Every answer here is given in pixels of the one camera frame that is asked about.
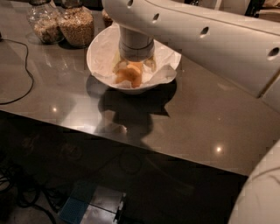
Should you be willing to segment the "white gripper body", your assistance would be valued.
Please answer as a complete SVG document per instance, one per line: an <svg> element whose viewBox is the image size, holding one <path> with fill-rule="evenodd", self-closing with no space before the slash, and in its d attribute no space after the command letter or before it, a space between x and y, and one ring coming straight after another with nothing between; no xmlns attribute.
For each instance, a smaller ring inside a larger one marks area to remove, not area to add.
<svg viewBox="0 0 280 224"><path fill-rule="evenodd" d="M142 33L120 27L119 53L128 61L144 61L154 54L154 40Z"/></svg>

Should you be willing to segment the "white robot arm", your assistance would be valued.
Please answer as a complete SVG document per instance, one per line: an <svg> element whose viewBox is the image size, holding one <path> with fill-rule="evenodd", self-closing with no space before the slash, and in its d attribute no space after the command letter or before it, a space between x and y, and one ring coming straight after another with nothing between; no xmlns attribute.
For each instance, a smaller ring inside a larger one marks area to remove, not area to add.
<svg viewBox="0 0 280 224"><path fill-rule="evenodd" d="M128 59L152 38L192 61L184 158L248 175L230 224L279 222L280 24L171 0L102 0Z"/></svg>

